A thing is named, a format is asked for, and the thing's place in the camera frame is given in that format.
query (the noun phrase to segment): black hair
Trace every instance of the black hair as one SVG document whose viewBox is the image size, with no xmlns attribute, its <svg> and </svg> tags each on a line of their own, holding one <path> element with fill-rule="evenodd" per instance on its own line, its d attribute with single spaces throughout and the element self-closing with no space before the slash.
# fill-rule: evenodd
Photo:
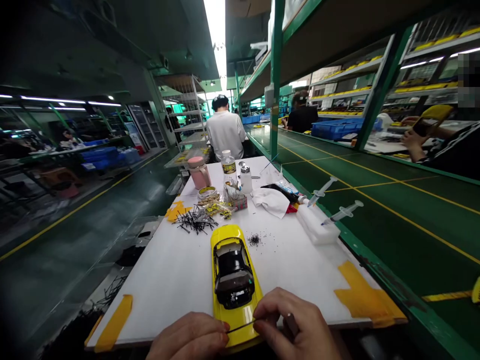
<svg viewBox="0 0 480 360">
<path fill-rule="evenodd" d="M 211 102 L 211 108 L 217 111 L 218 108 L 226 107 L 229 104 L 229 98 L 225 95 L 216 96 Z"/>
</svg>

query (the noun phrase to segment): syringe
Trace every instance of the syringe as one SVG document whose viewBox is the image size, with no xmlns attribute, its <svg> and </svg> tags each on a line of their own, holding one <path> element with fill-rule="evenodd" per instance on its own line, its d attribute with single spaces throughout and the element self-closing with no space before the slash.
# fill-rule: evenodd
<svg viewBox="0 0 480 360">
<path fill-rule="evenodd" d="M 330 187 L 330 185 L 332 185 L 334 182 L 336 182 L 338 179 L 336 177 L 333 177 L 333 176 L 330 176 L 330 180 L 328 180 L 328 182 L 323 185 L 321 187 L 320 190 L 315 190 L 313 192 L 313 196 L 311 197 L 310 201 L 308 202 L 308 205 L 307 207 L 311 207 L 313 204 L 315 204 L 317 202 L 317 200 L 319 198 L 322 198 L 325 196 L 325 192 L 327 191 L 327 189 Z"/>
<path fill-rule="evenodd" d="M 364 205 L 363 202 L 360 200 L 355 200 L 355 203 L 350 205 L 347 208 L 344 208 L 343 206 L 340 206 L 340 211 L 337 212 L 335 215 L 332 215 L 330 218 L 326 219 L 322 225 L 328 225 L 328 224 L 334 224 L 340 219 L 343 219 L 344 217 L 348 216 L 350 218 L 354 217 L 353 211 L 358 208 L 362 207 Z"/>
</svg>

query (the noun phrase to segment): label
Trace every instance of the label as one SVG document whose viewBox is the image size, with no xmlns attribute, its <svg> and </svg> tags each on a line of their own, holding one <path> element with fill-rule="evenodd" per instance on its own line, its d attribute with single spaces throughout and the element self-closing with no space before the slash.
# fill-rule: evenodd
<svg viewBox="0 0 480 360">
<path fill-rule="evenodd" d="M 228 165 L 222 164 L 221 167 L 223 168 L 224 174 L 233 174 L 237 172 L 237 165 L 235 165 L 234 162 Z"/>
</svg>

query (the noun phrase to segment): red container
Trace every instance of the red container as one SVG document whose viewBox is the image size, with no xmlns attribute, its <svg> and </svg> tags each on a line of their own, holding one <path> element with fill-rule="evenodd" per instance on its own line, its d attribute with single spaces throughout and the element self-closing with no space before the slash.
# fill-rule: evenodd
<svg viewBox="0 0 480 360">
<path fill-rule="evenodd" d="M 134 146 L 133 148 L 138 150 L 138 155 L 145 154 L 145 151 L 142 145 Z"/>
</svg>

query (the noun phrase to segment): person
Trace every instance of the person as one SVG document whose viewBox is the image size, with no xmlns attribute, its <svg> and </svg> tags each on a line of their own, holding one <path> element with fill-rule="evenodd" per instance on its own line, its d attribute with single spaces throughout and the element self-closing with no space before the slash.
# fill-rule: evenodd
<svg viewBox="0 0 480 360">
<path fill-rule="evenodd" d="M 293 314 L 298 334 L 290 339 L 277 329 L 277 321 Z M 266 294 L 253 317 L 255 331 L 280 360 L 340 360 L 339 350 L 319 308 L 280 287 Z M 190 312 L 165 328 L 154 340 L 147 360 L 211 359 L 229 342 L 230 325 L 210 315 Z"/>
<path fill-rule="evenodd" d="M 293 95 L 294 110 L 288 115 L 288 119 L 282 119 L 285 129 L 296 133 L 304 133 L 312 129 L 312 123 L 319 121 L 317 108 L 307 106 L 309 92 L 307 90 L 297 91 Z"/>
<path fill-rule="evenodd" d="M 21 159 L 26 158 L 32 152 L 37 150 L 31 147 L 23 140 L 17 140 L 10 136 L 10 134 L 0 133 L 0 154 L 7 159 Z"/>
<path fill-rule="evenodd" d="M 242 143 L 247 134 L 240 116 L 229 111 L 229 98 L 225 95 L 215 97 L 211 107 L 215 113 L 206 121 L 206 131 L 217 161 L 221 160 L 224 150 L 230 150 L 235 160 L 242 159 L 244 157 Z"/>
<path fill-rule="evenodd" d="M 402 125 L 413 125 L 418 119 L 418 116 L 408 116 L 403 119 Z M 429 137 L 441 139 L 443 142 L 427 155 L 422 145 Z M 480 121 L 458 131 L 438 127 L 430 136 L 425 137 L 410 129 L 400 141 L 407 148 L 413 163 L 480 180 L 480 168 L 472 163 L 472 159 L 478 153 Z"/>
<path fill-rule="evenodd" d="M 168 115 L 165 115 L 165 126 L 168 130 L 170 130 L 170 132 L 172 132 L 172 127 L 173 129 L 180 129 L 180 124 L 179 124 L 179 119 L 176 117 L 176 116 L 171 116 L 170 114 L 172 113 L 172 108 L 171 107 L 167 107 L 166 108 L 166 112 L 168 113 Z M 180 133 L 179 132 L 174 132 L 175 134 L 175 138 L 176 138 L 176 141 L 177 143 L 180 143 L 182 141 L 182 138 L 180 137 Z"/>
</svg>

